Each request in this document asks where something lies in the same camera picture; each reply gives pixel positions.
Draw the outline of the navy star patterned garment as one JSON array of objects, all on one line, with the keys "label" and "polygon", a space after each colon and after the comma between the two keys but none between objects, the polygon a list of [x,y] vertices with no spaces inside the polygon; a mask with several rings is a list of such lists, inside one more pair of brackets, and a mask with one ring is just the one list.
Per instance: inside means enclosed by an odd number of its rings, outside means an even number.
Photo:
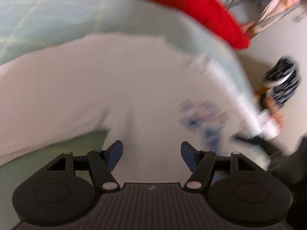
[{"label": "navy star patterned garment", "polygon": [[263,78],[268,90],[266,98],[272,98],[275,105],[282,108],[295,94],[300,85],[299,66],[291,56],[283,56]]}]

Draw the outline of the white printed t-shirt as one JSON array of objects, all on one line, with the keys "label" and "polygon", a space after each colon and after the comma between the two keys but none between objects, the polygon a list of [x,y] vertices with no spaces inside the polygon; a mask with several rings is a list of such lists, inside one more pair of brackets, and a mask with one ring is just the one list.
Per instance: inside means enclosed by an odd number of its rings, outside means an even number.
[{"label": "white printed t-shirt", "polygon": [[104,147],[123,142],[120,183],[184,182],[184,141],[267,168],[264,151],[232,139],[260,134],[257,115],[216,61],[163,37],[94,34],[1,66],[1,164],[101,129]]}]

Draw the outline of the pink cloth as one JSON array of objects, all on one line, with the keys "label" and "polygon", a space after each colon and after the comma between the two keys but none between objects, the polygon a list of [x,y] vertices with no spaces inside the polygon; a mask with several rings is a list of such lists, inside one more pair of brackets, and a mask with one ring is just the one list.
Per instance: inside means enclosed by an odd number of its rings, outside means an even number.
[{"label": "pink cloth", "polygon": [[261,108],[267,109],[270,112],[270,118],[277,123],[279,130],[281,130],[283,128],[283,116],[279,112],[279,107],[275,100],[268,94],[269,90],[269,88],[262,87],[255,92],[254,97],[259,102]]}]

